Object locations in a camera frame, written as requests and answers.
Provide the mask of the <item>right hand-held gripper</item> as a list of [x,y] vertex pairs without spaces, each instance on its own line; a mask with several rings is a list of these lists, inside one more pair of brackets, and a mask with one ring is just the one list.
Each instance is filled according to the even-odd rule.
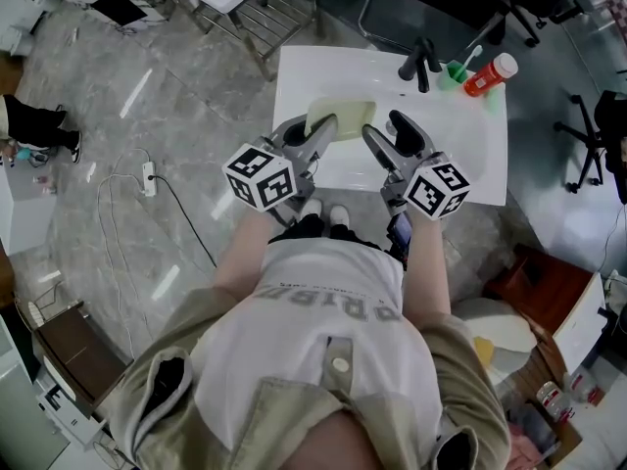
[[[393,144],[374,126],[362,127],[362,139],[388,177],[381,189],[392,216],[404,210],[416,210],[430,220],[442,219],[455,212],[470,192],[470,181],[444,153],[436,152],[430,136],[409,116],[389,112],[395,129]],[[396,157],[420,162],[410,173],[401,174]]]

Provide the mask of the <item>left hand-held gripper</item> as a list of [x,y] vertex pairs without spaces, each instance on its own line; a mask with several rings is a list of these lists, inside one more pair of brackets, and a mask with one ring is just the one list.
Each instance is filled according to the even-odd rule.
[[[310,163],[319,159],[338,132],[338,117],[327,115],[307,128],[307,115],[292,117],[272,132],[272,143],[260,137],[243,144],[222,166],[234,197],[256,212],[267,212],[290,226],[314,193]],[[290,160],[279,148],[300,146]]]

